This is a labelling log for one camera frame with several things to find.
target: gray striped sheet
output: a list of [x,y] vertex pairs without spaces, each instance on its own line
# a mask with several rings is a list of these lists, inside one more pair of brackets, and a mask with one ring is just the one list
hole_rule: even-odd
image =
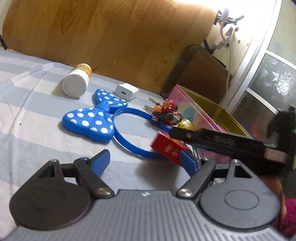
[[[123,148],[115,139],[98,143],[66,130],[63,115],[73,109],[93,107],[92,95],[98,88],[113,92],[123,82],[93,74],[87,92],[80,99],[68,98],[61,83],[71,66],[7,51],[0,51],[0,237],[15,227],[8,211],[12,194],[49,159],[61,163],[92,157],[103,149],[111,153],[110,165],[102,179],[118,189],[172,189],[189,178],[174,163],[148,160]],[[163,99],[140,90],[129,106],[143,110],[153,106],[148,100]],[[121,114],[115,124],[133,144],[150,150],[157,127],[130,114]]]

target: metal screw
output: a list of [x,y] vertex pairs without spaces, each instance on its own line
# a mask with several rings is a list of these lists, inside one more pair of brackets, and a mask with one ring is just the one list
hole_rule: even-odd
[[190,197],[192,196],[193,192],[190,189],[182,188],[178,191],[178,196],[180,197]]
[[143,196],[143,197],[148,197],[148,196],[150,196],[150,193],[149,193],[149,192],[143,192],[143,193],[142,193],[142,196]]
[[112,193],[112,190],[110,188],[99,188],[97,193],[102,196],[107,196]]

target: red box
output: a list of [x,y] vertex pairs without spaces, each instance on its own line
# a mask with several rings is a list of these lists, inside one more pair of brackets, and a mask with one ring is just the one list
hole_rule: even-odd
[[180,152],[190,148],[180,140],[172,139],[167,132],[159,132],[151,144],[151,148],[180,165]]

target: gold ornament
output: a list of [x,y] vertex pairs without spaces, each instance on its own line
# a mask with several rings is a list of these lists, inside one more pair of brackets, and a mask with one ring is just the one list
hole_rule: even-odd
[[182,129],[186,129],[189,131],[193,131],[193,126],[190,122],[190,120],[188,119],[182,119],[178,124],[177,124],[178,128],[182,128]]

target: wood grain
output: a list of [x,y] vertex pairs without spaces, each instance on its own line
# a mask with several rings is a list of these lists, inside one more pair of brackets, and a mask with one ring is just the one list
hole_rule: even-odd
[[160,93],[181,53],[209,34],[217,9],[176,0],[13,0],[3,38],[27,55]]

